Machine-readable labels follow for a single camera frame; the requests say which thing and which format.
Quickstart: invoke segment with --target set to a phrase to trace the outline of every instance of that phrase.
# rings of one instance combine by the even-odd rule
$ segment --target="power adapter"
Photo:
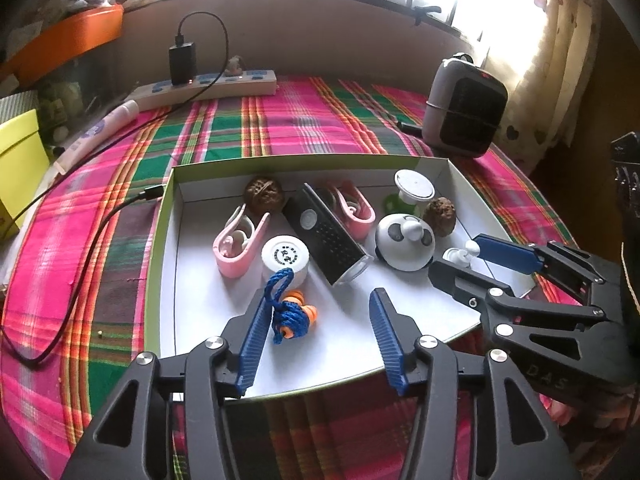
[[[181,34],[175,37],[175,45],[169,47],[169,72],[174,86],[193,81],[196,73],[196,45],[184,43]]]

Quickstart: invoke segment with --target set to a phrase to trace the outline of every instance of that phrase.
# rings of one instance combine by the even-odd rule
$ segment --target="tube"
[[[93,128],[82,134],[76,142],[69,146],[53,166],[60,174],[65,174],[76,162],[85,158],[97,146],[109,139],[123,126],[129,124],[140,113],[135,101],[127,101],[118,106]]]

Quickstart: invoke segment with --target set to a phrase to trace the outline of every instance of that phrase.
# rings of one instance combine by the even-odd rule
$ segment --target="blue rope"
[[[281,280],[283,283],[277,288],[275,294],[272,295],[273,287]],[[269,278],[264,287],[264,301],[267,305],[273,307],[273,320],[271,327],[273,328],[273,342],[276,345],[282,343],[283,335],[280,333],[280,327],[286,326],[293,332],[293,337],[302,337],[309,330],[309,318],[297,303],[292,301],[280,301],[287,287],[293,281],[293,269],[287,267],[279,270]]]

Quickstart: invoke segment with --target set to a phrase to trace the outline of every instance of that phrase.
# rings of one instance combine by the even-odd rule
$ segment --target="tablecloth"
[[[396,120],[420,123],[425,101],[383,86],[280,77],[274,96],[196,102],[156,121],[85,165],[40,204],[18,255],[4,326],[14,340],[42,350],[60,324],[100,220],[127,197],[165,182],[175,164],[294,153],[431,155],[395,126]],[[128,129],[165,111],[144,112]],[[453,161],[514,240],[572,243],[548,203],[497,148],[476,160]],[[50,478],[60,477],[92,413],[144,349],[146,269],[157,212],[156,202],[136,203],[110,222],[65,336],[38,370],[21,366],[2,345],[2,410]],[[549,300],[565,298],[549,283],[540,285]],[[238,404],[228,417],[243,480],[382,480],[398,476],[414,409],[377,374],[290,399]],[[175,416],[180,419],[179,408]],[[175,441],[180,451],[179,433]],[[183,458],[175,457],[180,469]]]

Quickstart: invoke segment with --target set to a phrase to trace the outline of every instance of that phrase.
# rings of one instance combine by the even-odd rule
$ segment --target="pink clip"
[[[336,200],[336,209],[340,220],[355,240],[364,240],[376,221],[376,213],[364,198],[360,190],[350,180],[345,180],[340,189],[327,185]]]
[[[244,214],[245,207],[242,204],[236,209],[213,242],[213,255],[220,274],[228,278],[239,278],[249,270],[269,223],[270,215],[265,213],[255,228]]]

